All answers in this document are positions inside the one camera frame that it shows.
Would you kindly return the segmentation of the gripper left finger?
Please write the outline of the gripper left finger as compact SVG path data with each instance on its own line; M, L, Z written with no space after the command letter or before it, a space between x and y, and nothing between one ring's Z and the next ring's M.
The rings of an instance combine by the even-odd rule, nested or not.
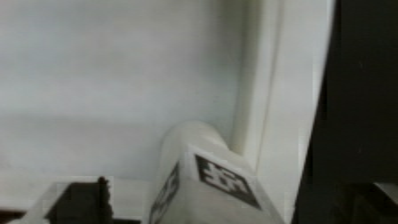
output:
M54 183L24 216L24 224L114 224L109 180Z

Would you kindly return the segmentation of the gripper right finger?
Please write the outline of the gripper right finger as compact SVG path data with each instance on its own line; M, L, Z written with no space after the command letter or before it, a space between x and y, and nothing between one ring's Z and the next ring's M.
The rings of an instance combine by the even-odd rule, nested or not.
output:
M398 224L398 204L370 183L347 185L347 224Z

